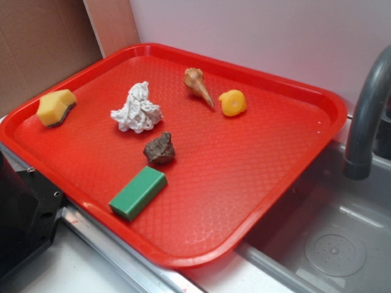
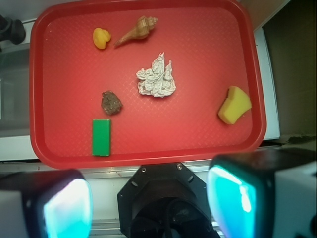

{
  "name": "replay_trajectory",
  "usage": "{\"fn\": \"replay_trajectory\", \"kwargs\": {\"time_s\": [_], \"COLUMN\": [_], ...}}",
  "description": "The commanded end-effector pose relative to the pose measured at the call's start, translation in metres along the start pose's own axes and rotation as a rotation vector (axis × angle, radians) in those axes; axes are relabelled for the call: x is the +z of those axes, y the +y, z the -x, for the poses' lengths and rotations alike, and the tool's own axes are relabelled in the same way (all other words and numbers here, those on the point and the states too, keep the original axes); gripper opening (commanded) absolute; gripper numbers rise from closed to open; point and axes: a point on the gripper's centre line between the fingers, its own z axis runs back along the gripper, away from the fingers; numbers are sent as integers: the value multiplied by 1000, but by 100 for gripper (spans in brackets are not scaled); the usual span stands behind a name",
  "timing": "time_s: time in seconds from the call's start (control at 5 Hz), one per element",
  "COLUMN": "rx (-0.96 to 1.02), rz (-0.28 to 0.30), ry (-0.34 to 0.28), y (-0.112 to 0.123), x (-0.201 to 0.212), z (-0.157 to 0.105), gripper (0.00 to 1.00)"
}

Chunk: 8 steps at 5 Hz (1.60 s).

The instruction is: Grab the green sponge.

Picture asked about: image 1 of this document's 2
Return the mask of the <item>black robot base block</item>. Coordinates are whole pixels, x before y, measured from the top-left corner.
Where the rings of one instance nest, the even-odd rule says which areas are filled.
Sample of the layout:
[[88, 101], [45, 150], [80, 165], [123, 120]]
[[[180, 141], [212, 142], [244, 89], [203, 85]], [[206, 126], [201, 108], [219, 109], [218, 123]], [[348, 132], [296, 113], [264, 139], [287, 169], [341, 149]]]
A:
[[1, 281], [53, 244], [63, 202], [43, 174], [16, 171], [1, 154]]

